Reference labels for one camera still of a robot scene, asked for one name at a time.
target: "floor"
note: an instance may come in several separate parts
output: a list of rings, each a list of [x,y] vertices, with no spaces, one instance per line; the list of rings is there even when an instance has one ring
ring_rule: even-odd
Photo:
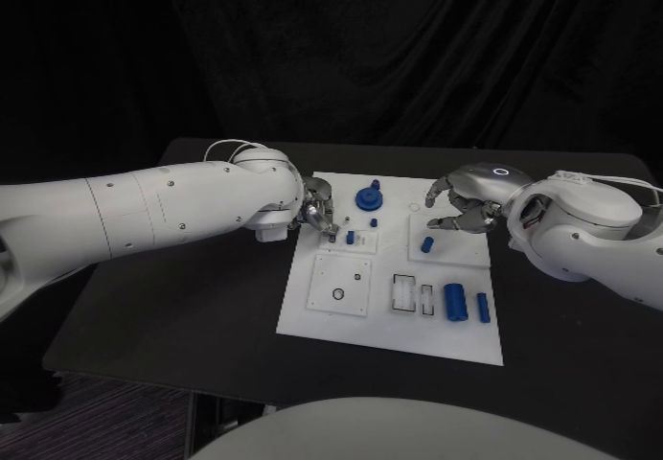
[[[50,412],[0,425],[0,458],[181,460],[188,393],[61,375]]]

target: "white board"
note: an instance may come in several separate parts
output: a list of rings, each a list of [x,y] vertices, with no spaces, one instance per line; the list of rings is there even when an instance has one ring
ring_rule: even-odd
[[[347,245],[344,237],[337,238],[332,248],[328,248],[328,239],[322,239],[325,237],[309,225],[302,225],[289,268],[276,333],[432,357],[502,365],[485,235],[461,235],[459,232],[425,229],[425,221],[430,218],[458,214],[455,208],[448,204],[445,194],[439,196],[433,208],[423,207],[425,193],[432,180],[331,172],[316,172],[314,176],[325,179],[331,184],[335,223],[341,225],[345,233],[347,230],[376,232],[377,251],[374,254],[370,253],[371,251],[357,253],[355,248]],[[380,181],[383,205],[377,211],[365,212],[355,207],[354,195],[360,189],[370,186],[373,179]],[[370,227],[370,219],[377,219],[374,228]],[[458,254],[462,254],[462,251],[453,252],[455,255],[446,261],[453,264],[443,261],[443,254],[438,251],[433,253],[433,257],[439,257],[438,261],[410,260],[417,257],[410,247],[419,251],[422,243],[422,234],[419,235],[414,231],[417,224],[413,224],[413,231],[410,231],[410,222],[419,220],[423,221],[422,234],[427,236],[427,232],[432,232],[433,248],[438,243],[438,249],[445,246],[445,239],[448,242],[455,238],[468,239],[458,243],[466,248],[471,247],[472,257],[468,258],[468,263],[463,264],[462,260],[458,260]],[[358,312],[365,312],[364,316],[357,314],[360,307],[342,307],[342,309],[350,309],[353,314],[340,310],[329,311],[337,307],[341,308],[332,303],[327,310],[306,308],[309,292],[315,291],[312,287],[315,256],[335,256],[342,259],[370,261],[367,309]],[[332,288],[345,289],[344,286],[351,288],[350,284],[355,282],[351,276],[341,276],[342,272],[342,269],[337,270],[340,277],[331,284]],[[432,286],[433,315],[422,314],[422,308],[416,308],[412,312],[393,310],[393,275],[413,276],[413,295],[417,305],[420,285]],[[462,322],[446,320],[442,288],[448,283],[459,283],[463,287],[469,317]],[[331,295],[327,292],[331,285],[321,288],[319,295]],[[476,293],[479,292],[484,292],[487,296],[491,318],[488,324],[479,322],[476,306]]]

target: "black table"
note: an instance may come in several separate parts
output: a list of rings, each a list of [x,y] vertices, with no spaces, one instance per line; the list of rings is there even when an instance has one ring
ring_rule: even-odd
[[[161,165],[200,160],[210,142],[175,140]],[[491,161],[534,178],[563,169],[651,180],[644,163],[623,154],[269,147],[288,154],[301,174],[433,179]],[[224,159],[224,152],[210,158]],[[660,459],[663,312],[593,281],[551,279],[507,240],[502,224],[488,247],[504,367],[278,335],[296,236],[257,243],[243,229],[99,264],[44,364],[279,406],[347,396],[451,403],[623,458]]]

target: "black backdrop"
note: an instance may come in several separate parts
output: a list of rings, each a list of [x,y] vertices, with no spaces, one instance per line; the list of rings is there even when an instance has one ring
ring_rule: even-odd
[[[619,151],[660,178],[661,8],[654,0],[9,2],[0,182],[149,167],[182,136]],[[0,415],[54,401],[40,356],[84,274],[0,326]]]

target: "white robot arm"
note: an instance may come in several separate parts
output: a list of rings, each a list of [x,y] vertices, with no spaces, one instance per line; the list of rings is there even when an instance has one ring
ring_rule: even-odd
[[[46,284],[135,252],[255,230],[285,239],[299,222],[335,234],[331,188],[273,149],[58,182],[0,187],[0,320]]]
[[[618,295],[663,310],[663,210],[642,208],[619,189],[590,177],[641,185],[636,179],[556,172],[534,182],[502,165],[466,165],[442,177],[426,195],[440,192],[461,215],[427,222],[429,228],[489,231],[507,218],[510,247],[563,281],[593,278]]]

